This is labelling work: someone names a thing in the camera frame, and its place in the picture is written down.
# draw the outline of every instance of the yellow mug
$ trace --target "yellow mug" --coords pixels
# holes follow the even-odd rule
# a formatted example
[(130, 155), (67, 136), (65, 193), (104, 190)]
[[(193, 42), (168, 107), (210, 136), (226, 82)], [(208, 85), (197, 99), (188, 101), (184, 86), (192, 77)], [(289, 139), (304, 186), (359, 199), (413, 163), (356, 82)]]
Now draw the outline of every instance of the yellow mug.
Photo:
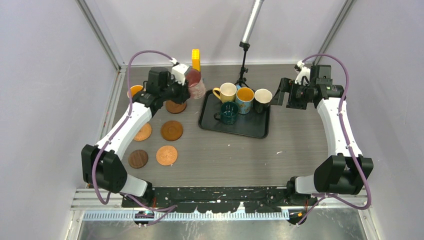
[(215, 87), (212, 92), (222, 103), (234, 102), (236, 99), (237, 87), (231, 82), (226, 82), (222, 84), (221, 87)]

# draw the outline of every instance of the mug handle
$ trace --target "mug handle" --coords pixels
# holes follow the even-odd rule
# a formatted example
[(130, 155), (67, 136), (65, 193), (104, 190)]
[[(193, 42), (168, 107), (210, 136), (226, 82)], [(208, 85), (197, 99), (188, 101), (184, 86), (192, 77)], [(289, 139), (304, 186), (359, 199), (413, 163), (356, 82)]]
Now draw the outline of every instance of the mug handle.
[(212, 90), (213, 95), (215, 95), (219, 100), (221, 100), (220, 94), (221, 94), (221, 90), (219, 87), (215, 87)]
[(217, 113), (215, 113), (215, 114), (213, 115), (213, 118), (214, 118), (215, 120), (220, 121), (220, 120), (221, 120), (221, 114), (220, 114), (219, 112), (217, 112)]

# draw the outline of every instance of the orange cup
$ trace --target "orange cup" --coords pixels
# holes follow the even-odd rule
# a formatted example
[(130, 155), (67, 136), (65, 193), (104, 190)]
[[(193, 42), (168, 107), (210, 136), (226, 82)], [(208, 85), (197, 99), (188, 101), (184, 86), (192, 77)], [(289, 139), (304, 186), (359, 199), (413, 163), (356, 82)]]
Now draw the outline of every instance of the orange cup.
[(143, 86), (142, 85), (134, 85), (130, 88), (131, 90), (131, 97), (134, 97), (134, 95), (138, 92), (140, 92), (141, 90), (143, 90)]

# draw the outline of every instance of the orange coaster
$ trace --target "orange coaster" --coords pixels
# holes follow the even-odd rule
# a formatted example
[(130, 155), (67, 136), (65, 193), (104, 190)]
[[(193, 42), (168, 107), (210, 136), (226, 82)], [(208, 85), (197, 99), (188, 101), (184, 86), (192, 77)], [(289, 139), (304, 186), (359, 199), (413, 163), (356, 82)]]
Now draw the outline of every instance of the orange coaster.
[(131, 152), (128, 158), (129, 165), (134, 169), (144, 167), (149, 160), (149, 155), (144, 150), (135, 150)]
[(137, 134), (134, 137), (134, 141), (140, 142), (148, 139), (150, 135), (152, 134), (152, 126), (150, 126), (149, 123), (146, 123), (140, 131), (137, 132)]
[(166, 107), (166, 110), (168, 110), (168, 112), (172, 114), (179, 114), (186, 109), (187, 103), (184, 102), (183, 104), (178, 104), (169, 100), (169, 101), (166, 101), (165, 107)]
[(156, 160), (160, 165), (169, 166), (177, 160), (178, 152), (173, 146), (163, 146), (157, 150)]
[(160, 134), (165, 140), (175, 141), (183, 135), (183, 125), (178, 121), (167, 121), (162, 125)]

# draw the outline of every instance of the black mug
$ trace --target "black mug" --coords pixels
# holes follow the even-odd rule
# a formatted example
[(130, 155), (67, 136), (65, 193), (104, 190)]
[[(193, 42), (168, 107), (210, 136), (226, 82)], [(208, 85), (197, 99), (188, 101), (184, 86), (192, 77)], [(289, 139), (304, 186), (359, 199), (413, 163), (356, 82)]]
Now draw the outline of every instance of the black mug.
[(258, 89), (254, 92), (253, 109), (258, 114), (266, 111), (271, 104), (273, 94), (265, 88)]
[(232, 125), (236, 122), (237, 114), (239, 113), (239, 106), (233, 101), (224, 102), (219, 112), (213, 115), (218, 121), (223, 124)]

